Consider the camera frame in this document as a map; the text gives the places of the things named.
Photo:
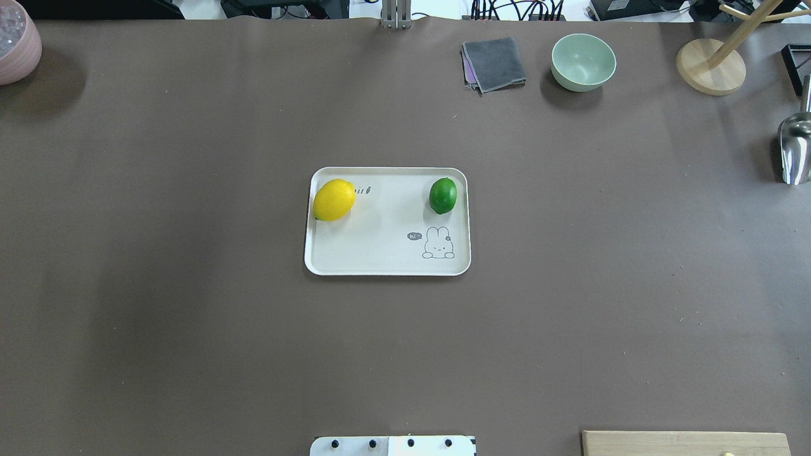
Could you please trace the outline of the grey folded cloth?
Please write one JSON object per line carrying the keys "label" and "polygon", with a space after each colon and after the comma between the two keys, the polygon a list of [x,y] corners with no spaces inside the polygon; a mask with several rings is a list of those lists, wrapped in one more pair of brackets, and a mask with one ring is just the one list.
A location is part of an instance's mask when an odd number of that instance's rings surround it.
{"label": "grey folded cloth", "polygon": [[527,81],[518,44],[513,37],[464,42],[460,55],[464,84],[481,94],[523,86]]}

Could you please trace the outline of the metal scoop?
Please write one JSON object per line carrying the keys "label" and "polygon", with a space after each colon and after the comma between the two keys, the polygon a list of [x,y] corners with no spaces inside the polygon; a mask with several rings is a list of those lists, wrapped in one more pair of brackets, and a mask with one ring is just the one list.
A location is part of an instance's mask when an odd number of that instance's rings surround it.
{"label": "metal scoop", "polygon": [[779,146],[782,178],[786,184],[797,186],[809,181],[810,170],[810,75],[803,78],[799,112],[785,118],[779,125]]}

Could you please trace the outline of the white rabbit tray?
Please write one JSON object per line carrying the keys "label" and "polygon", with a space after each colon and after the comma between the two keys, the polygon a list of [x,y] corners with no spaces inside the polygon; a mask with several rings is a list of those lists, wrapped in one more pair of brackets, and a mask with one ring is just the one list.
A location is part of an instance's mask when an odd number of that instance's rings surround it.
{"label": "white rabbit tray", "polygon": [[[454,208],[435,213],[432,184],[449,178]],[[324,167],[310,198],[333,179],[355,185],[354,207],[339,220],[308,213],[303,260],[319,276],[458,276],[472,260],[468,180],[457,168]]]}

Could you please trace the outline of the yellow lemon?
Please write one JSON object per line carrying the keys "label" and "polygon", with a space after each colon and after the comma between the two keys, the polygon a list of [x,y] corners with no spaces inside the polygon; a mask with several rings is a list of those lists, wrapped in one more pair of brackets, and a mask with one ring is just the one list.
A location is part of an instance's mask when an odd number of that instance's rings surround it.
{"label": "yellow lemon", "polygon": [[352,210],[356,193],[352,182],[333,179],[323,185],[314,196],[312,211],[317,220],[339,220]]}

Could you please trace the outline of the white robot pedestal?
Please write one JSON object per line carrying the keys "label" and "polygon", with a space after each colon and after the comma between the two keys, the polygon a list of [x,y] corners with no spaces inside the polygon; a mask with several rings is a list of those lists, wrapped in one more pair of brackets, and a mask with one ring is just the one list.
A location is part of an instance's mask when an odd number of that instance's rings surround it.
{"label": "white robot pedestal", "polygon": [[390,435],[322,436],[310,445],[310,455],[476,455],[474,436]]}

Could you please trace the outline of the wine glass rack tray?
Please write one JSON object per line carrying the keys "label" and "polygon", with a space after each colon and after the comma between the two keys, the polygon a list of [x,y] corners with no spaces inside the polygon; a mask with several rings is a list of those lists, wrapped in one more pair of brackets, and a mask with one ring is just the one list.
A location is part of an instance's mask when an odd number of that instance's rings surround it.
{"label": "wine glass rack tray", "polygon": [[[796,96],[802,95],[803,76],[800,69],[809,62],[810,44],[786,44],[782,47],[780,54],[783,64],[786,67],[789,81]],[[807,58],[800,61],[798,55],[805,54]]]}

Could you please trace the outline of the aluminium frame post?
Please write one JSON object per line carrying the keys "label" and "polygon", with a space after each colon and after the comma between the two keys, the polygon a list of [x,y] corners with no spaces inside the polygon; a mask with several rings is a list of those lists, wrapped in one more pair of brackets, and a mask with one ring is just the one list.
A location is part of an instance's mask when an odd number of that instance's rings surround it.
{"label": "aluminium frame post", "polygon": [[382,0],[381,26],[386,29],[410,29],[412,27],[411,0]]}

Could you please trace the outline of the bamboo cutting board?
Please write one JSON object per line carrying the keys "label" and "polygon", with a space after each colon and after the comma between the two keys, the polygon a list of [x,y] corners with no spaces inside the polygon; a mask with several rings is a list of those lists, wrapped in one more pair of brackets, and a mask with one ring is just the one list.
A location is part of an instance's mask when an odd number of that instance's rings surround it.
{"label": "bamboo cutting board", "polygon": [[790,455],[783,433],[582,432],[585,455]]}

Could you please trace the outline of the wooden mug tree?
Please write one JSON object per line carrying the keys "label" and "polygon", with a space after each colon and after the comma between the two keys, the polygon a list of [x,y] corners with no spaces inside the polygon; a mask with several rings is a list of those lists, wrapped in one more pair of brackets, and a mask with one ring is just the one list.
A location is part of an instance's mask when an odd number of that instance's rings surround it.
{"label": "wooden mug tree", "polygon": [[746,66],[736,52],[744,39],[761,23],[785,20],[785,18],[810,15],[809,1],[803,11],[774,14],[780,1],[762,1],[752,14],[721,4],[722,12],[739,18],[739,28],[727,41],[695,39],[682,46],[677,53],[677,69],[681,78],[693,89],[712,96],[726,96],[738,90],[744,83]]}

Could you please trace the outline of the green bowl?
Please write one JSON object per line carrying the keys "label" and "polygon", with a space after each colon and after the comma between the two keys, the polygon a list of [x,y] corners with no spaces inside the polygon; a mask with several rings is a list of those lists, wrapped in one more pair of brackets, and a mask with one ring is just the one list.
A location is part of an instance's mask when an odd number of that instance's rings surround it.
{"label": "green bowl", "polygon": [[616,55],[604,40],[590,34],[560,38],[551,50],[551,74],[562,87],[573,92],[590,92],[616,73]]}

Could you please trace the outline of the pink bowl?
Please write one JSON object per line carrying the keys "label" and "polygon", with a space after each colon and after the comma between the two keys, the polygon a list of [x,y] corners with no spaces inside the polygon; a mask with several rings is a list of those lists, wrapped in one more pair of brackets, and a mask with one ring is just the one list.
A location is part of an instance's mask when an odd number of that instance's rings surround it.
{"label": "pink bowl", "polygon": [[2,1],[1,86],[29,76],[39,64],[42,41],[28,11],[17,1]]}

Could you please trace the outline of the green lime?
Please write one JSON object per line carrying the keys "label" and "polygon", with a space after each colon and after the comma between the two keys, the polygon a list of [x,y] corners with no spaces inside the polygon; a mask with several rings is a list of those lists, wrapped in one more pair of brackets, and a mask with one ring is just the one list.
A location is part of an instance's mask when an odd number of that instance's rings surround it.
{"label": "green lime", "polygon": [[458,190],[454,180],[440,178],[431,185],[428,204],[438,215],[451,212],[457,204]]}

